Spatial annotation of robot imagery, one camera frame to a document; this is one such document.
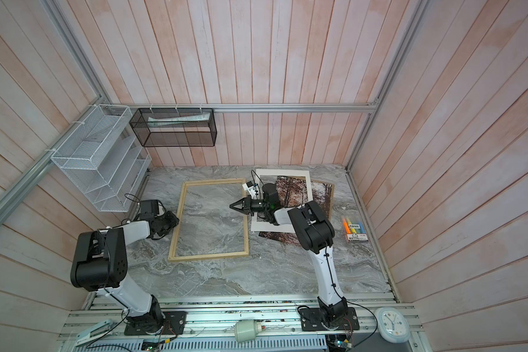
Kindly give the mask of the white mat board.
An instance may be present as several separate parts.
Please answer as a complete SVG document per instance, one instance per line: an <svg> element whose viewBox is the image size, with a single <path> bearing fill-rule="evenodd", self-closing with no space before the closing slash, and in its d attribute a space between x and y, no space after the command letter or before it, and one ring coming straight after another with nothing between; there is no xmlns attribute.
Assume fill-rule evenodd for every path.
<svg viewBox="0 0 528 352"><path fill-rule="evenodd" d="M313 200L312 183L311 183L309 171L307 170L256 169L255 172L260 177L263 177L263 176L303 177L306 182L307 200L308 201ZM256 233L266 232L266 233L293 233L295 234L293 225L290 222L288 224L280 224L276 226L273 224L269 224L268 222L259 221L257 216L253 216L251 218L250 230Z"/></svg>

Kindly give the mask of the clear glass pane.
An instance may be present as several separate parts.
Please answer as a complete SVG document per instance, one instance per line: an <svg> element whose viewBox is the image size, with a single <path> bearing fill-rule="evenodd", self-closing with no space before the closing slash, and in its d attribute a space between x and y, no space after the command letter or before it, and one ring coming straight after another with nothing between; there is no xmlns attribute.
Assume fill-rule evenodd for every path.
<svg viewBox="0 0 528 352"><path fill-rule="evenodd" d="M243 251L243 218L229 205L246 196L243 185L189 187L177 256Z"/></svg>

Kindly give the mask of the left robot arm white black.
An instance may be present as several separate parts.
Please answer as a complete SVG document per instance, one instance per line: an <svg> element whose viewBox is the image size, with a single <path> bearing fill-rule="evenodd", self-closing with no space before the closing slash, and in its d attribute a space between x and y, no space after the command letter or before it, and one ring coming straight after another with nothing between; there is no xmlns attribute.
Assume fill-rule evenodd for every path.
<svg viewBox="0 0 528 352"><path fill-rule="evenodd" d="M179 223L161 201L149 199L139 202L131 220L80 234L70 270L72 285L110 297L129 319L148 315L157 319L161 310L156 298L128 274L127 246L142 240L161 240Z"/></svg>

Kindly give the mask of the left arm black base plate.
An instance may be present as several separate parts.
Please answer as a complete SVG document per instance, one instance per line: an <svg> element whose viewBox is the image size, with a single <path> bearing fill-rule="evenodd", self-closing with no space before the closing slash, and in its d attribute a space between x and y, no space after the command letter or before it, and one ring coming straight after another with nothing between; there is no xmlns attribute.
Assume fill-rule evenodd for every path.
<svg viewBox="0 0 528 352"><path fill-rule="evenodd" d="M147 336L157 334L183 334L186 323L186 311L162 311L127 318L125 336Z"/></svg>

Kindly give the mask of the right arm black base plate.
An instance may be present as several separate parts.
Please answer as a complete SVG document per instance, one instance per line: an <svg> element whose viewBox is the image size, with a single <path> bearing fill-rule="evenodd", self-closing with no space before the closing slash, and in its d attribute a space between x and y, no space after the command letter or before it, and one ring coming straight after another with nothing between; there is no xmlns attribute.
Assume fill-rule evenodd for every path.
<svg viewBox="0 0 528 352"><path fill-rule="evenodd" d="M342 315L329 317L321 308L311 308L306 305L297 306L303 331L326 330L360 330L356 310L348 308Z"/></svg>

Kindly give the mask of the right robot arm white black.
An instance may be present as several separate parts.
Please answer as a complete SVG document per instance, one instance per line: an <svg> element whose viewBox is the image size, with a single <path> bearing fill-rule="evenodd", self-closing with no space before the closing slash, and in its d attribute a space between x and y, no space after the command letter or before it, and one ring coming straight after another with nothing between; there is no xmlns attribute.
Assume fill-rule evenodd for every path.
<svg viewBox="0 0 528 352"><path fill-rule="evenodd" d="M260 194L260 199L246 196L230 204L230 209L247 216L261 216L274 226L292 226L300 245L308 251L318 281L319 308L300 307L300 316L328 329L336 327L348 313L348 301L334 267L335 231L328 216L314 200L293 208L282 206L273 183L265 183Z"/></svg>

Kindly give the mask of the light wooden picture frame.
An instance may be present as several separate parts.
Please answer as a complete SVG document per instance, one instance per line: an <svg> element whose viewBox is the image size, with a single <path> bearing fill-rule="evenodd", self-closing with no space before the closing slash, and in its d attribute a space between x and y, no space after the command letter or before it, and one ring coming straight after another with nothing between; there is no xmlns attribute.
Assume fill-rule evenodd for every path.
<svg viewBox="0 0 528 352"><path fill-rule="evenodd" d="M249 226L248 216L243 218L243 251L240 252L226 252L226 253L215 253L206 255L189 255L189 256L177 256L177 245L180 238L180 226L183 224L183 210L186 204L186 195L189 187L193 186L218 186L227 184L239 184L243 185L246 183L244 178L229 178L229 179L218 179L218 180L190 180L183 183L180 192L180 202L177 210L177 217L180 219L180 223L173 229L172 240L170 244L170 250L168 255L169 262L180 262L180 261L198 261L198 260L218 260L228 258L245 258L249 256Z"/></svg>

